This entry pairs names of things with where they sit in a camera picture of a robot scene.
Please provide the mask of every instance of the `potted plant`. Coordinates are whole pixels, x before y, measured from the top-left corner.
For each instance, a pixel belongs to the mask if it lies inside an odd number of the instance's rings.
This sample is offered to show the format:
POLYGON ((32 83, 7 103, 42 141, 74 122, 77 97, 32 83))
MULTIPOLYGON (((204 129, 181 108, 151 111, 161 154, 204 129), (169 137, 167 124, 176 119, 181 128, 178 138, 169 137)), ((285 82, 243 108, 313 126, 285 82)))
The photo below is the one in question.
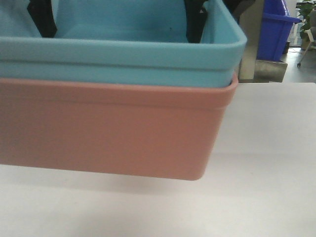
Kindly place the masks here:
POLYGON ((303 0, 301 4, 297 6, 299 8, 299 16, 303 16, 303 25, 300 28, 300 37, 302 39, 302 49, 306 49, 309 44, 309 38, 306 30, 311 28, 310 13, 316 9, 316 0, 303 0))

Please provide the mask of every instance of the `light blue plastic bin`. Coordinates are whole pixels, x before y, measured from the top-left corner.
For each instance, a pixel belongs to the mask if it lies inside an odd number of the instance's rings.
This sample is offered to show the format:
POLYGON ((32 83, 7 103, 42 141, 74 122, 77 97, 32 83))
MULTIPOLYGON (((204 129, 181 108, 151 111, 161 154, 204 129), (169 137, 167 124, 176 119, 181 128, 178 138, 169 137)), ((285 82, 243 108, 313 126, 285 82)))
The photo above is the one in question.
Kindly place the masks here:
POLYGON ((53 0, 58 28, 42 39, 29 0, 0 0, 0 77, 225 87, 246 37, 210 0, 201 43, 187 43, 183 0, 53 0))

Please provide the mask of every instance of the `table surface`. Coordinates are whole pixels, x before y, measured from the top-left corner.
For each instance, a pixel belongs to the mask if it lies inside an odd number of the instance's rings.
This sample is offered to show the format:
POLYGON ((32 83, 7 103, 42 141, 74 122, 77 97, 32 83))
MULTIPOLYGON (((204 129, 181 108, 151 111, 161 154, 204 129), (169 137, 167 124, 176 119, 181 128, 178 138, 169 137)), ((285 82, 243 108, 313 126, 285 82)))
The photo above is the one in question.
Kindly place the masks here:
POLYGON ((206 173, 0 165, 3 237, 315 237, 316 85, 240 84, 206 173))

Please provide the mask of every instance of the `floor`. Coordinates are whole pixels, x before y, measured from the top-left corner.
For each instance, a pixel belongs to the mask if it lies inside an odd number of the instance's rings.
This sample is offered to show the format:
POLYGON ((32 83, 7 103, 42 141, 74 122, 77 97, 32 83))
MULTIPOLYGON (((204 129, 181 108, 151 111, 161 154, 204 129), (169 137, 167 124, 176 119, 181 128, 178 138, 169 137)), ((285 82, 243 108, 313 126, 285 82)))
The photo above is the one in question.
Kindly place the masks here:
POLYGON ((289 48, 287 55, 281 59, 288 64, 283 82, 314 82, 316 83, 316 50, 308 51, 301 63, 297 63, 302 57, 303 51, 300 48, 289 48))

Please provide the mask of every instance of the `green plant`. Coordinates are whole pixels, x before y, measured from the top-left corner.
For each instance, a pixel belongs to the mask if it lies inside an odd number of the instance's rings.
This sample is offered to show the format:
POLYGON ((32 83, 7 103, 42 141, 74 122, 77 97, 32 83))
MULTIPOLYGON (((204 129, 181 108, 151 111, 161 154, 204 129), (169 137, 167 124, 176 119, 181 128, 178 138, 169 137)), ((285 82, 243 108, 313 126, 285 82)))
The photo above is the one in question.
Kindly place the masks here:
POLYGON ((306 30, 311 28, 310 24, 310 13, 316 9, 316 0, 303 0, 302 4, 298 6, 299 16, 303 16, 303 25, 300 28, 300 37, 302 39, 308 39, 308 35, 305 33, 306 30))

